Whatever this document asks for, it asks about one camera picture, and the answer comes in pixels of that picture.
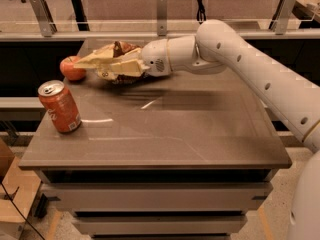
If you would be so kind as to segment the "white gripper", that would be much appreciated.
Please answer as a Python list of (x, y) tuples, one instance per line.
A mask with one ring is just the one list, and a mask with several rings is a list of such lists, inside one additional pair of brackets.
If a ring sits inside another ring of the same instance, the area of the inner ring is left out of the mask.
[(118, 76), (140, 77), (145, 71), (153, 77), (168, 76), (171, 74), (167, 54), (167, 39), (151, 41), (142, 48), (141, 60), (132, 59), (120, 62), (126, 54), (113, 57), (113, 50), (110, 48), (99, 48), (89, 55), (80, 58), (74, 65), (75, 68), (98, 69), (97, 74), (101, 78), (117, 78)]

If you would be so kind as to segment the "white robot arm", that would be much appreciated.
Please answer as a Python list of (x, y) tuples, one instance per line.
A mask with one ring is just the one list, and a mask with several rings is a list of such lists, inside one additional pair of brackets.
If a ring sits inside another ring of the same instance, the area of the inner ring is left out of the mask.
[(105, 80), (174, 71), (215, 74), (232, 69), (313, 156), (294, 194), (287, 240), (320, 239), (320, 87), (247, 43), (226, 23), (202, 23), (194, 35), (162, 39), (115, 55), (107, 45), (77, 61)]

